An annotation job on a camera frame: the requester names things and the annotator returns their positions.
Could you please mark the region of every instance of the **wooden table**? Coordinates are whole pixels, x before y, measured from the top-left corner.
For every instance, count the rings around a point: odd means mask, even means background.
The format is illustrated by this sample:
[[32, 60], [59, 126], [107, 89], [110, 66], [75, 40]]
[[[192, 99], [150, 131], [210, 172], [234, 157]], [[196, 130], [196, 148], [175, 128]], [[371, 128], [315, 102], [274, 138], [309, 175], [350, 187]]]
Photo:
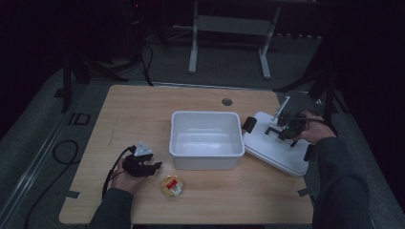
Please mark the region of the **wooden table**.
[[[222, 104], [224, 98], [233, 101]], [[113, 86], [60, 213], [63, 223], [90, 222], [101, 202], [101, 190], [118, 155], [142, 140], [162, 167], [148, 177], [133, 202], [132, 222], [139, 224], [268, 224], [311, 223], [309, 197], [302, 178], [292, 177], [245, 154], [233, 170], [176, 170], [169, 154], [171, 115], [175, 111], [236, 112], [241, 119], [262, 111], [275, 114], [273, 92], [202, 88]], [[160, 183], [168, 175], [184, 181], [177, 198], [165, 197]]]

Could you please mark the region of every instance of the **dark background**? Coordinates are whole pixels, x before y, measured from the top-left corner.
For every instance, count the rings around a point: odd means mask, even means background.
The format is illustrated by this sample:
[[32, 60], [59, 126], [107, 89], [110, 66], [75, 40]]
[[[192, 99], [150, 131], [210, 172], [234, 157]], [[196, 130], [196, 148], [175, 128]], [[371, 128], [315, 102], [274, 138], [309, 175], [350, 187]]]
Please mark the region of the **dark background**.
[[[150, 1], [150, 25], [192, 24], [192, 1]], [[405, 86], [405, 6], [402, 1], [359, 1], [360, 8], [285, 5], [276, 32], [323, 36], [313, 58], [316, 68], [334, 66], [340, 89], [373, 154], [404, 209], [405, 147], [401, 142]], [[111, 42], [114, 17], [107, 1], [3, 1], [0, 8], [0, 111], [2, 137], [43, 83], [62, 67], [74, 46], [94, 59], [108, 60], [122, 44]], [[228, 8], [232, 14], [236, 9]], [[258, 17], [265, 12], [255, 11]]]

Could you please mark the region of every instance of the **white plastic bin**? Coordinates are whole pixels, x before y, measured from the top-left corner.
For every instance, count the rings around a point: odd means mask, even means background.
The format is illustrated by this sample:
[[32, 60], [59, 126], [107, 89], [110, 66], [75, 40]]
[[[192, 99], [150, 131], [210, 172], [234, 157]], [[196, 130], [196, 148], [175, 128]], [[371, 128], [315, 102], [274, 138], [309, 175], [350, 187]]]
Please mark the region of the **white plastic bin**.
[[233, 169], [245, 153], [240, 119], [230, 112], [174, 112], [169, 152], [176, 169]]

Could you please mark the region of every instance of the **hand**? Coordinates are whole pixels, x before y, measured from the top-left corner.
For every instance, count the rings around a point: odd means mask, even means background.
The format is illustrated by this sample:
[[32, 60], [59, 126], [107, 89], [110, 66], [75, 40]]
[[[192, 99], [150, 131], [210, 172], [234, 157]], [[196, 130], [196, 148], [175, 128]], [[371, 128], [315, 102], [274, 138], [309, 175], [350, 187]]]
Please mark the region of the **hand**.
[[[302, 112], [307, 118], [315, 118], [319, 120], [324, 120], [322, 116], [315, 115], [309, 111]], [[307, 121], [306, 130], [303, 131], [299, 136], [294, 138], [294, 140], [305, 139], [309, 143], [316, 145], [316, 143], [326, 137], [336, 137], [334, 132], [329, 126], [322, 124], [317, 121]]]
[[128, 193], [134, 195], [140, 186], [140, 183], [145, 179], [145, 177], [132, 177], [122, 168], [122, 163], [124, 158], [122, 158], [118, 165], [117, 170], [113, 172], [113, 179], [111, 181], [111, 187], [127, 191]]

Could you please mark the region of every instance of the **stand leg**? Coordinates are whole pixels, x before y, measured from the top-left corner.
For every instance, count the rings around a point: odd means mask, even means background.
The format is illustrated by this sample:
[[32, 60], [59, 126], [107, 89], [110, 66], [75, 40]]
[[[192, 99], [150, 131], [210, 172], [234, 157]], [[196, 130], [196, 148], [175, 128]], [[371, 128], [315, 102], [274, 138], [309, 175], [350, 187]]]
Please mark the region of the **stand leg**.
[[273, 37], [273, 34], [274, 34], [274, 29], [276, 27], [277, 20], [280, 15], [280, 10], [281, 10], [281, 8], [276, 8], [276, 11], [274, 12], [273, 20], [269, 23], [269, 26], [268, 26], [268, 32], [266, 35], [266, 43], [261, 49], [259, 49], [260, 64], [262, 65], [263, 77], [265, 79], [271, 78], [266, 54], [267, 54], [268, 47], [270, 45], [271, 38]]
[[193, 45], [191, 47], [190, 63], [188, 65], [188, 72], [195, 73], [197, 69], [197, 54], [199, 46], [197, 43], [198, 32], [198, 20], [199, 20], [199, 1], [194, 1], [194, 21], [193, 21]]

